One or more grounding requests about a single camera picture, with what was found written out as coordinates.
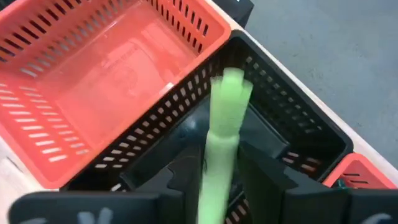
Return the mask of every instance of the green object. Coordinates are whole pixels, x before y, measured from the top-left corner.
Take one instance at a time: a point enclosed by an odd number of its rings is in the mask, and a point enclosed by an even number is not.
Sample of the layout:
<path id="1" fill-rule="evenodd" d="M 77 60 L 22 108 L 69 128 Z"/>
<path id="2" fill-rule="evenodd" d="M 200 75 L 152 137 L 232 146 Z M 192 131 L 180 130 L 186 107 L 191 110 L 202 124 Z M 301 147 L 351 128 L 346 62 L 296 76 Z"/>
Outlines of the green object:
<path id="1" fill-rule="evenodd" d="M 252 83 L 238 68 L 225 68 L 211 81 L 210 129 L 198 204 L 198 224 L 222 224 L 228 203 L 239 129 L 248 107 Z"/>

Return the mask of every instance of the concrete floor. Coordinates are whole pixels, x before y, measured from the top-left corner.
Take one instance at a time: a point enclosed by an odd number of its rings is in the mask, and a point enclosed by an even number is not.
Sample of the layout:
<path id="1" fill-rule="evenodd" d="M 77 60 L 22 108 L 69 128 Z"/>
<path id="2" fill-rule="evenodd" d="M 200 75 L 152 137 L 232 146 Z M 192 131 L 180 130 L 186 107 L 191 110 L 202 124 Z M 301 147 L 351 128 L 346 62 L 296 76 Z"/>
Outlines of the concrete floor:
<path id="1" fill-rule="evenodd" d="M 398 1 L 252 2 L 251 35 L 398 167 Z"/>

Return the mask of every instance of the gray floor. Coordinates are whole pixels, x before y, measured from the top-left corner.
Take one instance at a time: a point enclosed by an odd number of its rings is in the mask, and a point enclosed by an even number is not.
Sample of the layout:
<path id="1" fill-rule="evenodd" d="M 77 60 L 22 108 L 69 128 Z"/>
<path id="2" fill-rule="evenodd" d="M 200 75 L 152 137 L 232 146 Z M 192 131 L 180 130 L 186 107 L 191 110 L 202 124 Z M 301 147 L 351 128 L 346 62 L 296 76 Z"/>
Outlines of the gray floor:
<path id="1" fill-rule="evenodd" d="M 398 1 L 252 1 L 251 35 L 398 167 Z"/>

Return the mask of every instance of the red shopping basket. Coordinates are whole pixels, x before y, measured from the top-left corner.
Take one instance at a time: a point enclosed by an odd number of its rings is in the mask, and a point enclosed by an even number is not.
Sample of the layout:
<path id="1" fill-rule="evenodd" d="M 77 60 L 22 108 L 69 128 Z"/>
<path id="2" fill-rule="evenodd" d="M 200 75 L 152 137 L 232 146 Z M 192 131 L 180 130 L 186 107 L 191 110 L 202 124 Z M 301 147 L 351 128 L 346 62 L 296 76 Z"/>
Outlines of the red shopping basket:
<path id="1" fill-rule="evenodd" d="M 338 179 L 343 179 L 347 187 L 357 189 L 397 188 L 366 157 L 357 153 L 344 157 L 323 184 L 331 187 Z"/>
<path id="2" fill-rule="evenodd" d="M 67 183 L 229 37 L 202 0 L 19 0 L 0 13 L 0 135 Z"/>

